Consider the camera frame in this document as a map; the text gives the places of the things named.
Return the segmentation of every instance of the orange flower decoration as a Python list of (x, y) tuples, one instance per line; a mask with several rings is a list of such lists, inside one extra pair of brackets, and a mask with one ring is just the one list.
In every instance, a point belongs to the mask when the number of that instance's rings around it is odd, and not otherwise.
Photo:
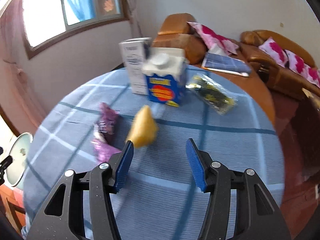
[(112, 11), (113, 8), (114, 8), (114, 5), (113, 5), (113, 1), (112, 0), (104, 1), (104, 10), (106, 12)]

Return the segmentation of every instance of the silver screw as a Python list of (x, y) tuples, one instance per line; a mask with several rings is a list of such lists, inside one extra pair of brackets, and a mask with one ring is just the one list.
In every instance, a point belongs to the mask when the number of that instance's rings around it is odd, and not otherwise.
[(72, 175), (73, 175), (73, 173), (74, 173), (74, 171), (73, 171), (73, 170), (67, 170), (67, 171), (64, 173), (64, 176), (66, 176), (66, 177), (70, 177), (70, 176), (72, 176)]
[(211, 163), (211, 166), (214, 168), (220, 168), (221, 164), (220, 164), (220, 162), (213, 162), (213, 163)]
[(108, 163), (101, 163), (99, 165), (99, 168), (102, 170), (108, 169), (109, 168), (109, 164)]
[(250, 176), (253, 176), (254, 175), (254, 170), (247, 169), (247, 174), (250, 175)]

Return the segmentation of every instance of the window frame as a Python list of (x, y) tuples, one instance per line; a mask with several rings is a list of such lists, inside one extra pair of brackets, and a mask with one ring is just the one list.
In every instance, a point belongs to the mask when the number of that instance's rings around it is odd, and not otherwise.
[[(68, 37), (71, 37), (73, 35), (76, 35), (78, 33), (81, 33), (81, 32), (84, 32), (84, 31), (87, 31), (87, 30), (90, 30), (92, 28), (96, 28), (99, 26), (108, 25), (111, 23), (128, 21), (129, 15), (128, 15), (127, 1), (126, 0), (118, 0), (118, 4), (119, 4), (120, 13), (117, 14), (116, 17), (115, 17), (115, 15), (108, 15), (108, 16), (99, 17), (97, 14), (97, 8), (96, 8), (96, 6), (94, 6), (96, 18), (76, 23), (76, 24), (72, 25), (73, 26), (72, 28), (67, 28), (67, 26), (68, 26), (68, 24), (66, 22), (67, 19), (65, 18), (65, 12), (63, 12), (63, 18), (64, 18), (64, 22), (65, 22), (65, 26), (66, 26), (66, 31), (44, 41), (43, 43), (41, 43), (35, 47), (32, 47), (28, 41), (26, 30), (24, 27), (22, 0), (20, 0), (19, 1), (19, 18), (20, 18), (19, 22), (21, 25), (23, 45), (25, 48), (25, 52), (27, 54), (27, 58), (30, 60), (34, 56), (38, 55), (40, 52), (51, 47), (52, 45), (57, 44), (58, 42), (66, 39)], [(61, 6), (62, 6), (62, 10), (64, 10), (64, 3), (62, 0), (61, 0)]]

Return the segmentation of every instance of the window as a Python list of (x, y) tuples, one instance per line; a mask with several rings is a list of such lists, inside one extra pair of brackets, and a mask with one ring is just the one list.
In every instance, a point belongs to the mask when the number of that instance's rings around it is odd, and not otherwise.
[(22, 9), (31, 51), (89, 26), (125, 20), (122, 0), (22, 0)]

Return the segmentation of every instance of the blue gripper pad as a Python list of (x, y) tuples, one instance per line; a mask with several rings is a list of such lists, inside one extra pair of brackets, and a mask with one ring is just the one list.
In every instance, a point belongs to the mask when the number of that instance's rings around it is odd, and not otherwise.
[(120, 161), (120, 164), (118, 166), (118, 169), (116, 170), (116, 176), (115, 176), (115, 184), (114, 188), (116, 192), (119, 192), (119, 190), (124, 186), (125, 180), (127, 178), (130, 164), (133, 158), (133, 143), (130, 142), (127, 148), (125, 149), (125, 152), (123, 154), (123, 157)]
[(196, 145), (194, 145), (193, 140), (190, 139), (186, 142), (186, 154), (189, 161), (190, 168), (192, 170), (193, 178), (195, 179), (196, 186), (204, 192), (207, 188), (207, 184), (205, 182), (204, 176), (204, 168), (200, 162), (198, 156), (198, 149)]

